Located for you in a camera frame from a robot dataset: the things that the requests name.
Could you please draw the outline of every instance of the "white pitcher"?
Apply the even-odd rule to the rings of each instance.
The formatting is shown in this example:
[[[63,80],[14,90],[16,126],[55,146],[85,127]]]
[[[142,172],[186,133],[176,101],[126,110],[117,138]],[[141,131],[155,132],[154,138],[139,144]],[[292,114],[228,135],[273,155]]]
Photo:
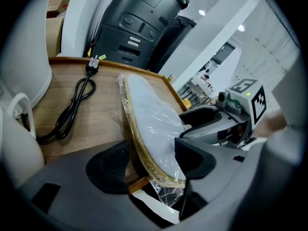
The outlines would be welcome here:
[[[21,100],[26,104],[30,132],[15,120],[15,107]],[[42,150],[36,141],[31,103],[23,93],[13,98],[7,110],[0,105],[0,161],[15,188],[45,165]]]

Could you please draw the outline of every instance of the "plastic packaging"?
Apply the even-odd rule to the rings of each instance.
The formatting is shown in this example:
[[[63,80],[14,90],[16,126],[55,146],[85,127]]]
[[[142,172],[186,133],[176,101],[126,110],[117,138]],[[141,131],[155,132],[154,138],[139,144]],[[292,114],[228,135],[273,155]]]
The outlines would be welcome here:
[[[119,77],[122,103],[141,163],[153,178],[151,184],[167,206],[183,195],[185,176],[175,159],[174,139],[184,125],[167,99],[145,78]]]

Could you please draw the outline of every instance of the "green tag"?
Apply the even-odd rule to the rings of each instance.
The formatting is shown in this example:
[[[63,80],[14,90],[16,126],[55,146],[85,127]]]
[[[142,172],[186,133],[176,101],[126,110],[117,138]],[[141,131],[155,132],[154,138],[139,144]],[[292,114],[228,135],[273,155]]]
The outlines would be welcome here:
[[[102,55],[102,56],[98,57],[98,59],[100,59],[100,60],[104,60],[105,58],[107,58],[106,55]]]

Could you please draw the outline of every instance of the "recessed light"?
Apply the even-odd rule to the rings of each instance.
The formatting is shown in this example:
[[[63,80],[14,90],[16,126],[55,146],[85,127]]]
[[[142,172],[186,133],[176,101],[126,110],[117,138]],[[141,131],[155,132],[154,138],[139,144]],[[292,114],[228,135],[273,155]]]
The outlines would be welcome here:
[[[199,10],[199,13],[200,13],[200,15],[205,16],[205,11],[203,11],[203,10]]]
[[[245,31],[245,27],[243,25],[240,25],[237,29],[241,32]]]

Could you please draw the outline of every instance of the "wooden tray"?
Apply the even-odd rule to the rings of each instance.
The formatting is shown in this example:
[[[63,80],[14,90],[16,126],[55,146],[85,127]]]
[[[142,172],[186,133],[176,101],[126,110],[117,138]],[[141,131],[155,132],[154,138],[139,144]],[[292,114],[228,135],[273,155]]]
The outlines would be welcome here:
[[[56,57],[49,59],[52,81],[42,100],[33,109],[38,136],[49,133],[60,113],[70,104],[76,83],[85,77],[87,58]],[[63,141],[52,140],[41,145],[46,163],[71,152],[113,141],[131,140],[131,133],[122,105],[118,77],[135,73],[151,80],[155,88],[167,97],[178,114],[186,107],[164,76],[110,61],[100,61],[99,72],[92,77],[96,91],[79,107],[70,135]],[[132,149],[126,170],[130,192],[148,183],[136,151]]]

